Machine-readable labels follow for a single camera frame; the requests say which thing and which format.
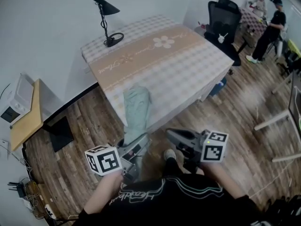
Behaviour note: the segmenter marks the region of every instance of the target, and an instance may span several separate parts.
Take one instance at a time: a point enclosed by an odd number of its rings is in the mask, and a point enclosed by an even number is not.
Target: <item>white marker cube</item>
[[[99,145],[85,151],[91,170],[100,176],[122,169],[116,147]]]
[[[203,143],[201,162],[222,162],[229,134],[211,131]]]

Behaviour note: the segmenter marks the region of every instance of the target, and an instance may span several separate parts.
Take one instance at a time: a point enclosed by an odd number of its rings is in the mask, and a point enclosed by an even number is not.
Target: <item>flower pattern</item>
[[[171,44],[174,43],[174,40],[169,40],[167,36],[162,36],[161,39],[159,38],[154,38],[153,39],[155,42],[155,47],[160,48],[171,48]]]
[[[126,63],[132,62],[132,61],[133,61],[133,56],[129,55],[129,54],[125,54],[125,55],[121,56],[121,58],[120,58],[121,64],[126,64]]]

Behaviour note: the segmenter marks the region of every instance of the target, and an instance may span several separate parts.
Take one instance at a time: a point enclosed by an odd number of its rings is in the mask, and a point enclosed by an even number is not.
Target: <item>black lamp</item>
[[[102,22],[100,23],[100,25],[104,28],[105,37],[107,39],[103,42],[103,44],[107,47],[112,47],[115,44],[117,44],[123,40],[124,34],[117,32],[117,33],[114,33],[114,34],[108,36],[108,31],[107,31],[108,24],[105,21],[104,16],[118,13],[118,12],[120,12],[120,10],[105,0],[94,0],[94,1],[95,1],[95,4],[99,8],[100,15],[102,16]],[[116,38],[114,38],[115,35],[120,35],[121,37],[116,39]]]

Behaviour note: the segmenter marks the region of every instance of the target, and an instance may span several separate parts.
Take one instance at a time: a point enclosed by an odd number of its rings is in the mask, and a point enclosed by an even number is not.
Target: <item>chair seat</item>
[[[205,39],[207,39],[209,42],[211,42],[216,47],[218,47],[222,52],[224,52],[227,56],[229,56],[229,58],[234,60],[234,63],[232,66],[241,66],[240,57],[232,44],[220,43],[217,40],[217,36],[215,34],[212,34],[209,32],[206,32],[204,34],[204,36],[205,36]]]

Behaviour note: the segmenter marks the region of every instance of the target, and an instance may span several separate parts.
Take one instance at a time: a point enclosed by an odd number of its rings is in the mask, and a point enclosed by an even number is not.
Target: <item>microwave door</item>
[[[5,119],[7,122],[11,123],[15,118],[17,118],[20,114],[16,112],[13,108],[9,107],[7,110],[1,115],[1,118]]]

